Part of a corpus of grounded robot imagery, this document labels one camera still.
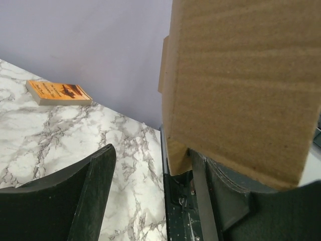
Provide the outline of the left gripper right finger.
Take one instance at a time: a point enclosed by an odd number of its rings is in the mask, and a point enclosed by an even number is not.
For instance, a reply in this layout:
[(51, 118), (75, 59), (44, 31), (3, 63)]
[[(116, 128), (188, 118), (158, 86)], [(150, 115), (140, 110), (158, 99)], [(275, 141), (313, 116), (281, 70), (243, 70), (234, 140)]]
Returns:
[(192, 151), (204, 240), (320, 240), (320, 182), (276, 191)]

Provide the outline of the cardboard box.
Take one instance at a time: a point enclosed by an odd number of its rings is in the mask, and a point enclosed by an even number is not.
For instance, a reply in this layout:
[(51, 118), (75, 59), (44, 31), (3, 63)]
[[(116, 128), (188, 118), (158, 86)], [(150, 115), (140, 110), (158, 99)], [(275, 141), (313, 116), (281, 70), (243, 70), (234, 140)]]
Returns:
[(320, 1), (173, 1), (161, 71), (171, 175), (192, 149), (298, 186), (320, 114)]

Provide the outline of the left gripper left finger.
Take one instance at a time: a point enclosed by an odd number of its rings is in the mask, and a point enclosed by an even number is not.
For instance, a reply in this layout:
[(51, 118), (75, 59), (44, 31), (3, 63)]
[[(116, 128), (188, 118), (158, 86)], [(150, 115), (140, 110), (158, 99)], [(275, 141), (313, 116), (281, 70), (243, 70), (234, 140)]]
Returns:
[(1, 240), (98, 240), (116, 164), (112, 144), (20, 187), (1, 189)]

